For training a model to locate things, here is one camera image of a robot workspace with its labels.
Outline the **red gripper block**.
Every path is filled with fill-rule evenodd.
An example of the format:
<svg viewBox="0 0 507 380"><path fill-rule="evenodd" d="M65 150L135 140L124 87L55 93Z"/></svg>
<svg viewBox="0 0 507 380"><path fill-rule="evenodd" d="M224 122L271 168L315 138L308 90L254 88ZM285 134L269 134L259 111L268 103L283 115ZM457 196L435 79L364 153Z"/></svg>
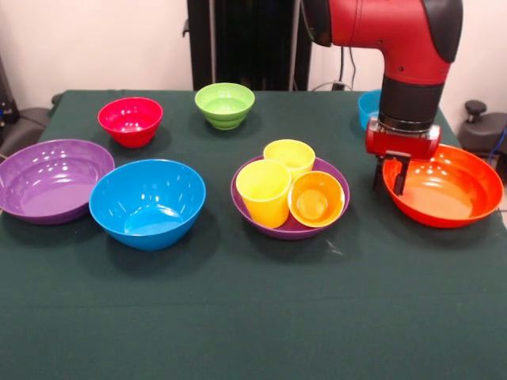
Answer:
<svg viewBox="0 0 507 380"><path fill-rule="evenodd" d="M441 129L437 125L422 133L408 134L387 129L376 118L371 118L366 128L365 147L368 153L377 156L372 189L374 191L384 189L385 156L394 155L401 163L401 169L395 178L393 192L397 196L402 196L410 159L428 161L436 153L440 137Z"/></svg>

